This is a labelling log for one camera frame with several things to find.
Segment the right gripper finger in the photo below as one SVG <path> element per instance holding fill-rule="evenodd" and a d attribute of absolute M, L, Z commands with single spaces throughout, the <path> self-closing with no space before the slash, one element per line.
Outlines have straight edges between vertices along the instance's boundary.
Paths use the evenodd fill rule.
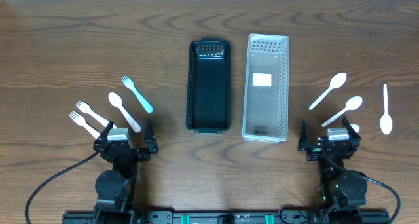
<path fill-rule="evenodd" d="M 308 143 L 308 137 L 307 137 L 307 131 L 306 131 L 306 121 L 302 120 L 302 131 L 299 138 L 299 144 L 307 144 Z"/>
<path fill-rule="evenodd" d="M 353 129 L 345 116 L 342 117 L 342 125 L 346 129 L 346 133 L 344 134 L 345 140 L 361 140 L 360 135 Z"/>

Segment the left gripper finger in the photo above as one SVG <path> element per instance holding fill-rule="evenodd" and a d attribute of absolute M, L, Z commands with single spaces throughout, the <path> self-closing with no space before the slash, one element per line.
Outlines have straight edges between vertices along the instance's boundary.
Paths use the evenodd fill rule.
<path fill-rule="evenodd" d="M 151 120 L 150 118 L 147 118 L 145 132 L 144 132 L 144 141 L 154 141 L 154 140 L 155 140 L 155 137 L 153 134 Z"/>
<path fill-rule="evenodd" d="M 107 135 L 111 129 L 113 129 L 114 123 L 113 121 L 109 121 L 107 126 L 103 129 L 100 135 L 96 138 L 96 141 L 106 141 Z"/>

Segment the white plastic fork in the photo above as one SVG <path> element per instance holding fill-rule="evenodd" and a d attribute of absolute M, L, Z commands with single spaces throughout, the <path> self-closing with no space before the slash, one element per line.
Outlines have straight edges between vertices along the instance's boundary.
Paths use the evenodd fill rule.
<path fill-rule="evenodd" d="M 72 111 L 69 114 L 69 117 L 79 126 L 83 127 L 85 130 L 87 130 L 95 139 L 97 139 L 100 136 L 100 133 L 91 127 L 87 122 L 86 119 L 78 114 L 76 111 Z"/>
<path fill-rule="evenodd" d="M 109 120 L 105 119 L 101 115 L 97 114 L 92 110 L 91 106 L 83 101 L 78 101 L 75 106 L 83 113 L 89 114 L 96 119 L 102 126 L 106 127 L 109 124 Z"/>

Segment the clear perforated plastic basket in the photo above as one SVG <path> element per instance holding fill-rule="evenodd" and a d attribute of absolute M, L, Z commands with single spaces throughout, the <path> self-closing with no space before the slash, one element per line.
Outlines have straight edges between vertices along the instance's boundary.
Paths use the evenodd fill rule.
<path fill-rule="evenodd" d="M 253 86 L 254 73 L 272 75 L 272 86 Z M 242 136 L 247 141 L 287 141 L 289 37 L 252 33 L 248 37 Z"/>

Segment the teal handled plastic fork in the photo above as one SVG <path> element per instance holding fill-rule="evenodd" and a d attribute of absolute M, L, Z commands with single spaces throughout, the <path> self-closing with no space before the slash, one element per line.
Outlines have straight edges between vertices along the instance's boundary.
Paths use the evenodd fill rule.
<path fill-rule="evenodd" d="M 144 110 L 147 113 L 152 113 L 154 111 L 153 106 L 150 104 L 150 102 L 138 91 L 138 89 L 135 86 L 134 81 L 129 78 L 129 76 L 125 75 L 122 77 L 122 82 L 125 85 L 126 88 L 130 89 L 135 97 L 138 99 L 140 104 L 143 106 Z"/>

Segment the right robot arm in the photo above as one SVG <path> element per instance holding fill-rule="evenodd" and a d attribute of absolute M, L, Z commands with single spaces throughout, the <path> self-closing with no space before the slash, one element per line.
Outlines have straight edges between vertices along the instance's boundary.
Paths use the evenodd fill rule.
<path fill-rule="evenodd" d="M 345 117 L 340 128 L 328 129 L 316 143 L 309 142 L 306 123 L 302 123 L 298 150 L 306 153 L 308 161 L 318 163 L 319 190 L 324 201 L 308 213 L 308 223 L 362 222 L 359 208 L 366 204 L 365 174 L 344 167 L 344 160 L 357 151 L 360 141 L 360 135 Z"/>

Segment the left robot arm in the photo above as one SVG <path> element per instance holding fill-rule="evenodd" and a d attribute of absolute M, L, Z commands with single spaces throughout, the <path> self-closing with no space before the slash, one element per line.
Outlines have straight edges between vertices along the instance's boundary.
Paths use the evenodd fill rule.
<path fill-rule="evenodd" d="M 144 132 L 145 147 L 131 147 L 127 128 L 114 128 L 109 122 L 94 141 L 93 149 L 112 169 L 100 174 L 95 183 L 98 194 L 94 207 L 94 223 L 145 223 L 145 212 L 133 207 L 138 175 L 138 164 L 158 153 L 151 120 L 147 119 Z"/>

